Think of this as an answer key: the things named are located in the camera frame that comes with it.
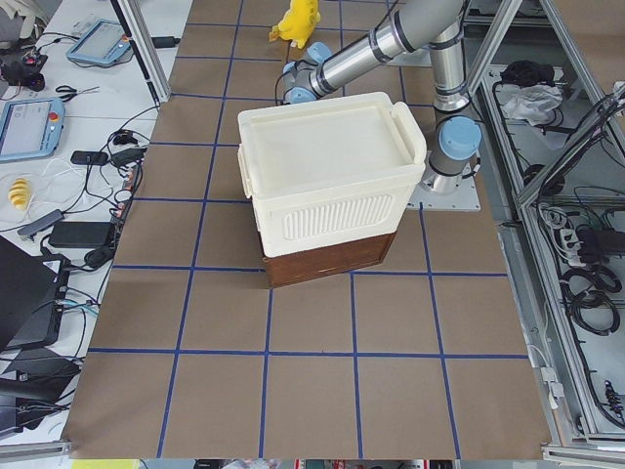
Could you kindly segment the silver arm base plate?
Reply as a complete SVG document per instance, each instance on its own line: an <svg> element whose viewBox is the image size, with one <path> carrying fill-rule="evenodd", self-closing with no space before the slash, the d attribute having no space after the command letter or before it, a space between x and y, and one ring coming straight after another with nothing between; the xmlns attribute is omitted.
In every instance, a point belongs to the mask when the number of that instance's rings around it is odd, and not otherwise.
<svg viewBox="0 0 625 469"><path fill-rule="evenodd" d="M422 181L415 187L406 208L426 211L478 212L481 210L472 167L466 163L460 175L446 177L434 171L430 163Z"/></svg>

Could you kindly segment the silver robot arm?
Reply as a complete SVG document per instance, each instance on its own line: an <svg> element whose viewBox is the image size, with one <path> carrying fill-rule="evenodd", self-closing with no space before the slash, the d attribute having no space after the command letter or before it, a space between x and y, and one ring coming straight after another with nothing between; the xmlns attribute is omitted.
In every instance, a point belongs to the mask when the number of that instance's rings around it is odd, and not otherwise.
<svg viewBox="0 0 625 469"><path fill-rule="evenodd" d="M471 101L463 50L466 10L465 1L408 1L336 52L313 42L300 59L284 66L282 102L315 102L378 66L426 48L433 69L435 110L456 114Z"/></svg>

